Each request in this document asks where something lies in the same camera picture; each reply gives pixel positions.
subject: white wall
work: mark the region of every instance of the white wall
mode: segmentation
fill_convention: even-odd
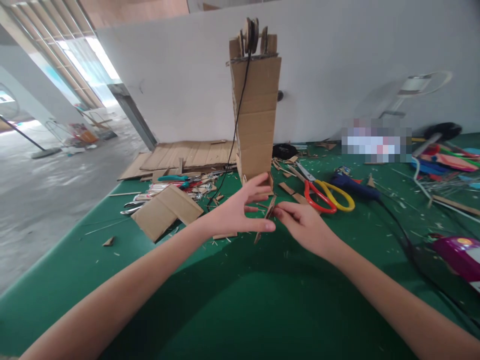
[[[454,121],[480,131],[476,0],[281,0],[98,31],[101,44],[162,142],[234,132],[229,38],[245,18],[278,34],[275,141],[330,137],[341,120],[378,116],[408,75],[453,80],[406,102],[414,129]]]
[[[62,92],[50,81],[30,56],[0,26],[0,83],[17,98],[22,110],[42,124],[55,120],[68,126],[87,124]],[[68,138],[59,130],[58,135]]]

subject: gray floor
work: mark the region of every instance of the gray floor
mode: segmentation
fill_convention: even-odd
[[[37,148],[16,132],[0,134],[0,294],[52,248],[117,184],[144,143],[123,116],[118,137],[68,157],[32,160]],[[41,125],[24,131],[43,147],[59,142]]]

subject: green cutting mat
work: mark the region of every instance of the green cutting mat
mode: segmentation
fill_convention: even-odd
[[[479,139],[479,134],[464,135],[455,142],[480,148]],[[330,152],[310,146],[310,152],[320,157],[301,162],[318,179],[328,180],[334,168],[347,165],[355,179],[372,173],[380,185],[415,207],[417,210],[410,206],[404,209],[384,199],[417,244],[425,271],[480,319],[478,295],[426,250],[420,237],[440,231],[438,227],[472,237],[479,233],[477,224],[439,205],[427,209],[426,198],[413,192],[414,184],[392,171],[412,175],[407,164],[364,165],[341,156],[339,146]],[[286,179],[274,168],[272,173],[275,184],[286,182],[303,193],[304,185],[297,178]],[[236,177],[237,173],[226,175],[221,189],[225,199],[240,187]],[[147,187],[146,183],[128,180],[113,192],[144,191]],[[278,201],[292,201],[277,185],[275,192]],[[472,194],[459,194],[459,201],[478,207]],[[119,212],[129,199],[118,196],[102,200],[0,298],[0,354],[19,356],[84,296],[158,245],[132,219],[85,235],[124,220]],[[409,264],[393,220],[379,205],[355,200],[353,212],[324,215],[326,223],[382,271],[465,328],[459,312]],[[207,199],[200,202],[204,208],[206,203]],[[184,227],[176,223],[169,232],[178,226]],[[114,245],[102,247],[111,236],[116,237]],[[170,237],[167,233],[162,241]],[[254,233],[242,233],[232,238],[232,243],[219,240],[218,246],[206,243],[200,247],[101,358],[347,358],[364,354],[369,359],[415,358],[357,289],[326,261],[301,248],[281,224],[277,223],[275,233],[264,233],[257,245],[253,244],[254,237]]]

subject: scissors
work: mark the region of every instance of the scissors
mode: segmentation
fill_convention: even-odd
[[[355,209],[355,202],[354,200],[352,199],[352,197],[350,195],[348,195],[345,191],[343,191],[342,189],[332,185],[332,184],[329,184],[328,182],[325,182],[325,181],[320,181],[318,179],[316,179],[312,174],[310,174],[307,169],[305,169],[298,161],[295,162],[295,164],[298,166],[298,168],[300,169],[300,171],[303,173],[303,175],[305,176],[305,192],[304,192],[304,195],[305,195],[305,199],[308,201],[308,203],[315,209],[315,210],[318,210],[322,213],[327,213],[327,214],[335,214],[337,212],[337,209],[343,211],[343,212],[351,212],[353,209]],[[323,195],[316,187],[315,187],[315,184],[318,184],[322,189],[323,191],[325,192],[326,196]],[[330,190],[328,189],[332,189],[334,191],[336,191],[337,193],[341,194],[345,199],[346,201],[348,202],[348,207],[345,207],[343,205],[341,205],[336,199],[335,197],[332,195],[332,193],[330,192]],[[312,198],[310,197],[310,190],[312,190],[315,194],[317,194],[324,202],[327,203],[327,205],[330,207],[330,209],[328,208],[324,208],[324,207],[321,207],[320,205],[318,205],[317,203],[315,203],[315,201],[312,200]]]

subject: scissors handle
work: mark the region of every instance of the scissors handle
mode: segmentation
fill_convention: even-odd
[[[334,186],[334,185],[332,185],[328,182],[325,182],[325,181],[315,180],[315,182],[317,184],[320,183],[319,185],[325,191],[325,194],[328,196],[328,198],[331,200],[331,202],[335,204],[335,206],[337,207],[338,210],[348,213],[348,212],[351,212],[353,209],[355,209],[355,201],[345,191],[343,191],[342,189],[340,189],[340,188],[338,188],[338,187],[336,187],[336,186]],[[330,190],[328,188],[330,188],[333,191],[336,191],[337,193],[342,195],[346,199],[346,201],[348,203],[348,206],[345,207],[345,206],[341,205],[337,201],[337,199],[335,199],[335,197],[333,196],[333,194],[330,192]]]
[[[315,201],[312,200],[312,198],[310,197],[310,189],[313,190],[313,192],[315,194],[317,194],[320,199],[322,199],[324,202],[327,203],[327,205],[330,207],[329,209],[325,208],[325,207],[321,207],[320,205],[318,205]],[[304,195],[305,195],[305,199],[308,201],[308,203],[315,209],[315,210],[318,210],[319,212],[321,213],[326,213],[326,214],[335,214],[337,212],[337,207],[335,206],[335,204],[328,198],[326,197],[325,195],[323,195],[315,186],[312,182],[309,182],[307,180],[305,180],[305,192],[304,192]]]

